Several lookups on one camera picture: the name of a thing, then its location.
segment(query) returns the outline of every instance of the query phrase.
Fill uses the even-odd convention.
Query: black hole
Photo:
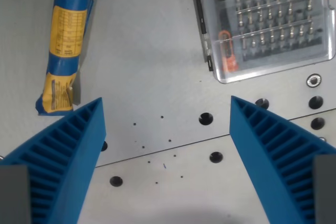
[[[321,108],[323,105],[323,98],[316,96],[313,97],[309,100],[309,107],[313,110],[317,110],[319,108]]]
[[[118,176],[114,176],[110,179],[110,184],[114,187],[121,186],[123,183],[122,178]]]
[[[317,83],[317,78],[316,77],[311,78],[310,83],[315,85]]]
[[[103,147],[101,148],[101,151],[103,152],[103,151],[106,151],[106,149],[107,149],[107,143],[104,141],[104,143],[103,143]]]
[[[311,121],[310,126],[313,130],[320,130],[324,127],[325,120],[323,118],[315,118]]]
[[[220,152],[212,152],[209,158],[212,163],[217,164],[223,160],[223,155]]]
[[[206,112],[201,114],[198,120],[202,125],[209,125],[214,120],[214,117],[210,113]]]
[[[256,101],[256,105],[266,110],[269,107],[269,101],[267,99],[260,98]]]

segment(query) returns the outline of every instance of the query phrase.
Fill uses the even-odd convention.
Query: metal screw
[[[322,78],[319,74],[314,73],[307,78],[307,85],[310,88],[316,88],[321,84]]]

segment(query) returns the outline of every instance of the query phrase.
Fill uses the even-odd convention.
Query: metal table surface
[[[6,7],[0,11],[0,87],[3,90],[0,93],[0,155],[5,156],[58,118],[38,116],[35,110],[48,61],[53,0],[0,0],[0,4]],[[181,217],[180,223],[195,210],[195,198],[190,194],[200,192],[203,194],[195,202],[198,204],[196,209],[203,207],[202,202],[213,200],[217,204],[215,211],[223,209],[224,214],[237,215],[237,220],[227,223],[253,223],[246,222],[247,218],[254,223],[265,223],[267,219],[227,136],[230,96],[251,102],[266,98],[270,102],[269,110],[287,119],[300,118],[297,122],[311,121],[311,117],[305,116],[336,108],[333,88],[336,59],[226,85],[215,81],[203,60],[193,0],[96,0],[81,63],[81,104],[97,97],[103,97],[104,102],[108,149],[101,153],[97,166],[167,151],[97,168],[80,223],[94,220],[97,223],[108,223],[109,220],[109,223],[139,223],[136,220],[140,217],[153,223],[174,223],[175,220],[169,222],[169,211],[162,222],[158,221],[162,216],[160,212],[156,213],[157,217],[150,218],[149,214],[156,210],[163,212],[166,205],[181,200],[179,194],[184,191],[180,206],[186,208],[182,209],[186,214],[177,213]],[[312,73],[322,76],[321,85],[314,89],[306,85],[306,79]],[[323,97],[324,104],[320,109],[312,110],[308,101],[316,95]],[[204,112],[214,117],[208,126],[198,121]],[[332,140],[334,132],[330,121],[334,113],[329,111],[325,115],[330,115],[330,119],[323,130],[328,135],[326,138]],[[183,145],[188,146],[174,149],[185,150],[184,156],[188,160],[188,163],[178,161],[181,163],[172,168],[178,175],[167,174],[170,168],[161,171],[161,160],[157,167],[148,166],[146,162],[143,164],[146,167],[136,166],[138,162],[147,161],[147,157],[158,156],[160,159],[161,155],[170,155],[174,152],[170,149]],[[198,158],[208,157],[210,150],[218,148],[232,153],[228,157],[230,165],[211,166],[209,173],[204,174],[208,163],[198,163]],[[221,179],[227,178],[226,174],[231,177],[234,167],[239,173],[222,184]],[[182,171],[187,174],[188,170],[189,180],[185,179],[188,176],[180,175]],[[111,188],[108,182],[116,171],[130,178],[118,188],[119,191]],[[178,181],[183,181],[183,185],[172,180],[172,174]],[[211,178],[214,174],[221,174],[216,182]],[[159,178],[163,181],[166,176],[170,185],[152,184]],[[195,181],[199,181],[198,184],[188,190]],[[227,199],[221,195],[223,187],[232,184],[233,192],[239,191],[240,183],[247,187],[245,198],[234,193]],[[206,193],[208,188],[212,188],[212,194]],[[170,197],[171,190],[177,192],[174,197]],[[147,198],[145,192],[151,192],[151,196]],[[249,210],[244,215],[245,201],[253,202],[255,211]],[[223,213],[212,223],[222,223],[219,220]],[[201,215],[199,212],[195,220],[202,220],[197,217]]]

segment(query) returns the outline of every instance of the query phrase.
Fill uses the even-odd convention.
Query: blue and yellow packaging
[[[93,0],[54,0],[46,82],[35,106],[39,115],[65,115],[73,110],[71,86],[92,5]]]

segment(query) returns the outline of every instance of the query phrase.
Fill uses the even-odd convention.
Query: gray work surface
[[[0,199],[0,223],[31,223],[27,166],[0,165]]]
[[[55,117],[38,116],[53,0],[0,0],[0,155]],[[294,119],[336,108],[336,60],[220,84],[204,63],[193,0],[96,0],[81,55],[81,104],[103,97],[108,149],[97,165],[228,134],[230,96],[266,98]],[[317,88],[306,79],[322,76]],[[312,110],[308,101],[324,99]],[[214,121],[201,125],[209,112]]]

